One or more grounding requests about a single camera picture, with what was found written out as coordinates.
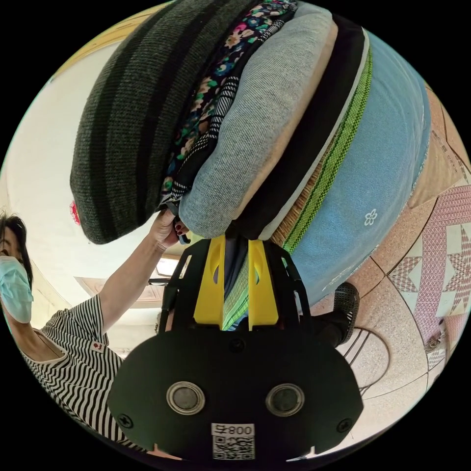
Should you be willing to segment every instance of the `black and white striped shirt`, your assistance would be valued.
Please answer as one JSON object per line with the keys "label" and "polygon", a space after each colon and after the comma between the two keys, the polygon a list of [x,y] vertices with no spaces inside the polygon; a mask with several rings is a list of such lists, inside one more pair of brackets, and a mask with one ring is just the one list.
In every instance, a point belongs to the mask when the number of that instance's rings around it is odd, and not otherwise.
{"label": "black and white striped shirt", "polygon": [[26,363],[51,398],[81,425],[114,442],[144,451],[130,442],[106,404],[111,384],[122,359],[108,348],[103,333],[100,298],[56,312],[39,331],[64,355],[36,362],[23,354]]}

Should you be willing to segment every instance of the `green stripe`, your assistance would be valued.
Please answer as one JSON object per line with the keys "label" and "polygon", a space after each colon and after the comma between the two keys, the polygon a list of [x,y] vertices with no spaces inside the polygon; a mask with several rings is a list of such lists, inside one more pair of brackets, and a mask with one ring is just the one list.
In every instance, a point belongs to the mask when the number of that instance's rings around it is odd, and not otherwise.
{"label": "green stripe", "polygon": [[353,95],[344,119],[337,133],[337,138],[327,155],[322,166],[319,178],[311,190],[309,198],[304,205],[301,214],[294,224],[291,232],[285,240],[283,248],[290,254],[298,246],[315,215],[319,211],[327,192],[332,187],[334,179],[342,165],[345,156],[350,149],[350,145],[358,130],[358,125],[363,116],[363,112],[368,100],[372,75],[371,50],[368,51],[366,66],[360,77],[360,82]]}
{"label": "green stripe", "polygon": [[[291,229],[291,232],[283,245],[283,248],[290,254],[293,253],[294,249],[306,233],[307,228],[312,223],[315,215],[319,211],[319,208],[321,207],[327,192],[332,187],[337,172],[339,171],[339,168],[355,137],[368,100],[372,71],[373,64],[370,49],[368,51],[368,57],[361,74],[358,87],[340,124],[336,140],[325,159],[319,178],[317,179],[298,220]],[[248,309],[249,300],[247,280],[248,260],[246,258],[237,277],[234,288],[224,303],[223,330],[229,329]]]}

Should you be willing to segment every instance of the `qr code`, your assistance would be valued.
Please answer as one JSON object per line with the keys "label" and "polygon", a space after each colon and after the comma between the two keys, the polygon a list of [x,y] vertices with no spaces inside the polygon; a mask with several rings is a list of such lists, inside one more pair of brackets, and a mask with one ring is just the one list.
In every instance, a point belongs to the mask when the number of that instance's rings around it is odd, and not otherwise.
{"label": "qr code", "polygon": [[213,423],[212,456],[215,460],[254,460],[255,427],[253,424]]}
{"label": "qr code", "polygon": [[213,437],[215,460],[254,460],[255,437]]}

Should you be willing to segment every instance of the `stack of cushions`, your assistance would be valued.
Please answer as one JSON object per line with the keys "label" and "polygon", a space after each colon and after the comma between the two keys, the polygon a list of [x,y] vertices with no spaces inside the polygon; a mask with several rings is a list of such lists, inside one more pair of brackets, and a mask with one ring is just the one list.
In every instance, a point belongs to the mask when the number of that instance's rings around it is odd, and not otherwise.
{"label": "stack of cushions", "polygon": [[[282,222],[273,234],[291,253],[310,306],[347,280],[386,237],[415,188],[429,150],[431,119],[423,79],[392,48],[367,35],[369,95],[335,179],[321,205],[298,215],[284,233]],[[318,168],[312,180],[324,171],[328,169]],[[298,200],[307,199],[309,206],[315,192],[314,185],[312,195]],[[225,302],[226,329],[247,315],[247,276],[246,260]]]}
{"label": "stack of cushions", "polygon": [[264,3],[268,16],[273,12],[265,27],[283,14],[289,20],[297,6],[289,0],[176,0],[111,56],[83,111],[70,176],[90,241],[112,242],[160,209],[172,146],[202,80],[234,29]]}
{"label": "stack of cushions", "polygon": [[[71,189],[97,244],[166,204],[199,236],[271,239],[313,305],[386,236],[429,133],[423,80],[360,26],[295,0],[177,0],[100,74]],[[234,266],[226,329],[247,309]]]}

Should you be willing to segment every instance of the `surgical mask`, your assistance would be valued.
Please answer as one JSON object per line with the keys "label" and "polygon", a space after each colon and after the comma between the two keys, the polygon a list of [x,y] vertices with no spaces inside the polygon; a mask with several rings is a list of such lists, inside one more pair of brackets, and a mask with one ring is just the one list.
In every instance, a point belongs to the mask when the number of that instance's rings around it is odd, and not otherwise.
{"label": "surgical mask", "polygon": [[0,295],[6,310],[16,321],[21,324],[31,322],[33,295],[26,270],[15,257],[0,257]]}

